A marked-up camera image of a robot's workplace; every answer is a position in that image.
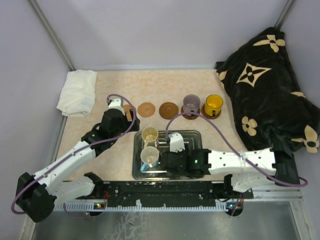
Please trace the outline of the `woven coaster frilled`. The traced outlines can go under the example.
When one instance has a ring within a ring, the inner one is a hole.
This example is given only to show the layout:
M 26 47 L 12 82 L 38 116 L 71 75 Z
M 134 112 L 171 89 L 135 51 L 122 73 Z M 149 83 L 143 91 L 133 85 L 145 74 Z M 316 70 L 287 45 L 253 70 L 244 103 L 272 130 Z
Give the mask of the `woven coaster frilled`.
M 132 116 L 130 113 L 130 110 L 132 109 L 131 106 L 129 104 L 125 104 L 123 105 L 123 109 L 124 109 L 127 120 L 131 122 L 132 121 Z

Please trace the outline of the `white cup blue handle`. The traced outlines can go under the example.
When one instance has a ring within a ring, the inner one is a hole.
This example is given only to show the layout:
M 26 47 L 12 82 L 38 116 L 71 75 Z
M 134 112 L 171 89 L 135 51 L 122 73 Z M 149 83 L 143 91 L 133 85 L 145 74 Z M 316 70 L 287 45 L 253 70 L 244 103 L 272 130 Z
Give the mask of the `white cup blue handle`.
M 156 147 L 147 146 L 141 151 L 140 159 L 142 161 L 140 171 L 145 172 L 159 164 L 160 152 Z

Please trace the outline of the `woven coaster smooth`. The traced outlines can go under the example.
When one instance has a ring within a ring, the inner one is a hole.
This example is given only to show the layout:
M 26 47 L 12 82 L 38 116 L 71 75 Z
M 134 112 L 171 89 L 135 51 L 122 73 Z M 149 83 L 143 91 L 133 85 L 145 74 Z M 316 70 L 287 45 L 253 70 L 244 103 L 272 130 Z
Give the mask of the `woven coaster smooth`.
M 137 108 L 138 114 L 143 118 L 151 117 L 156 111 L 155 106 L 151 102 L 144 102 Z

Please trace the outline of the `cream yellow cup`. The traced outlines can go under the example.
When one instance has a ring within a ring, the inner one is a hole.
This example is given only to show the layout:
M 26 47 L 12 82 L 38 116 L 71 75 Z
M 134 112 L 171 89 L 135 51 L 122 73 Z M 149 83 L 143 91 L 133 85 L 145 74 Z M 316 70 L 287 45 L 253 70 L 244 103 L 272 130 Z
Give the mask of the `cream yellow cup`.
M 154 127 L 146 127 L 141 132 L 141 137 L 143 140 L 143 148 L 146 147 L 159 147 L 159 132 Z

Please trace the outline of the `dark wooden coaster front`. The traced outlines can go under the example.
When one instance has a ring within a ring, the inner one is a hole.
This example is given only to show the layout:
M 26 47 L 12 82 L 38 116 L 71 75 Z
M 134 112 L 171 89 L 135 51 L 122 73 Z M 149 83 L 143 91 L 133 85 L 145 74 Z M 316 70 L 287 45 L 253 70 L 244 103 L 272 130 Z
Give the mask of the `dark wooden coaster front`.
M 180 112 L 181 112 L 181 113 L 184 113 L 184 112 L 185 112 L 183 106 L 181 107 Z M 198 109 L 197 109 L 197 114 L 200 114 L 200 112 L 201 112 L 201 110 L 200 110 L 200 108 L 198 108 Z M 198 115 L 191 114 L 191 113 L 190 113 L 190 114 L 183 114 L 182 116 L 183 116 L 185 119 L 187 119 L 187 120 L 195 120 L 195 119 L 198 118 Z

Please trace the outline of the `dark wooden coaster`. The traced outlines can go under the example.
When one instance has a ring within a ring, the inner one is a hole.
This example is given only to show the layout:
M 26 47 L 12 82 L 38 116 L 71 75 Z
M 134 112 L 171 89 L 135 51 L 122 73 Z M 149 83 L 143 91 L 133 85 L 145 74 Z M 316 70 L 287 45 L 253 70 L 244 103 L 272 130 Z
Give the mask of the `dark wooden coaster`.
M 159 107 L 160 116 L 166 120 L 171 120 L 178 113 L 178 106 L 173 102 L 165 102 Z
M 184 113 L 184 112 L 185 112 L 183 106 L 181 107 L 180 112 L 181 112 L 181 113 Z M 197 109 L 197 114 L 200 114 L 200 112 L 201 112 L 201 110 L 200 110 L 200 108 L 198 108 L 198 109 Z M 187 120 L 195 120 L 195 119 L 198 118 L 198 115 L 191 114 L 191 113 L 190 113 L 190 114 L 183 114 L 182 116 L 183 116 L 185 119 L 187 119 Z
M 205 112 L 205 104 L 203 104 L 202 107 L 201 107 L 201 113 L 202 113 L 202 115 L 203 115 L 204 117 L 206 117 L 207 119 L 209 119 L 209 120 L 214 120 L 214 119 L 217 119 L 217 118 L 221 115 L 222 111 L 220 110 L 219 113 L 218 113 L 217 115 L 214 115 L 214 116 L 208 115 L 208 114 L 206 114 L 206 112 Z

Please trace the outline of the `dark wooden coaster back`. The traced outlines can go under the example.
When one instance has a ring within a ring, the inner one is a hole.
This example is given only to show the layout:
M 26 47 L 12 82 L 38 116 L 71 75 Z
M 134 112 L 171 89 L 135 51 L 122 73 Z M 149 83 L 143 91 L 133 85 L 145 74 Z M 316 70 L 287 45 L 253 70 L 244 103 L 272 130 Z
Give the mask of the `dark wooden coaster back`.
M 165 102 L 159 107 L 160 116 L 166 120 L 171 120 L 178 113 L 178 106 L 173 102 Z

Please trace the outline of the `purple cup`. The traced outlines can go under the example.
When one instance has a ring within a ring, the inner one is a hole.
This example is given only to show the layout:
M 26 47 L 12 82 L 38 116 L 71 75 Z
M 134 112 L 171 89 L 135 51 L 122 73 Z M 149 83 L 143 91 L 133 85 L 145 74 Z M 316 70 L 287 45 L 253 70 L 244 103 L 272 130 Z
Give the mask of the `purple cup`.
M 195 94 L 189 94 L 186 95 L 183 98 L 183 109 L 184 113 L 186 114 L 195 114 L 198 111 L 198 108 L 200 108 L 201 100 L 200 98 Z

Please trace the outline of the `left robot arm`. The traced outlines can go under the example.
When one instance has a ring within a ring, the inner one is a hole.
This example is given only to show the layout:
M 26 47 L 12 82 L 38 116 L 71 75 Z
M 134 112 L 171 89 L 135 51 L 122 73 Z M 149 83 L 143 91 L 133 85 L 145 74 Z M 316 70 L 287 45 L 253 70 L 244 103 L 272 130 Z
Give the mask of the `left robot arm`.
M 131 107 L 129 113 L 131 120 L 127 119 L 123 107 L 110 107 L 104 112 L 101 122 L 87 132 L 69 152 L 34 174 L 23 173 L 17 180 L 11 211 L 18 214 L 15 206 L 19 206 L 21 214 L 39 223 L 55 207 L 70 200 L 85 196 L 95 199 L 101 197 L 104 192 L 103 181 L 94 173 L 86 173 L 78 180 L 65 179 L 110 149 L 119 138 L 140 129 L 136 110 Z

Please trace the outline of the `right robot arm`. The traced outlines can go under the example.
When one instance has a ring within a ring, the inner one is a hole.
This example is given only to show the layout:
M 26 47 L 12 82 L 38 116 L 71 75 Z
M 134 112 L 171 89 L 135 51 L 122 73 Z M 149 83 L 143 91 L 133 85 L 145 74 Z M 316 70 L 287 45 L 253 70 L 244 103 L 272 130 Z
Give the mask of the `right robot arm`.
M 294 155 L 274 148 L 239 153 L 204 148 L 165 151 L 159 161 L 173 178 L 224 175 L 223 192 L 229 198 L 260 186 L 275 184 L 298 188 L 301 185 Z

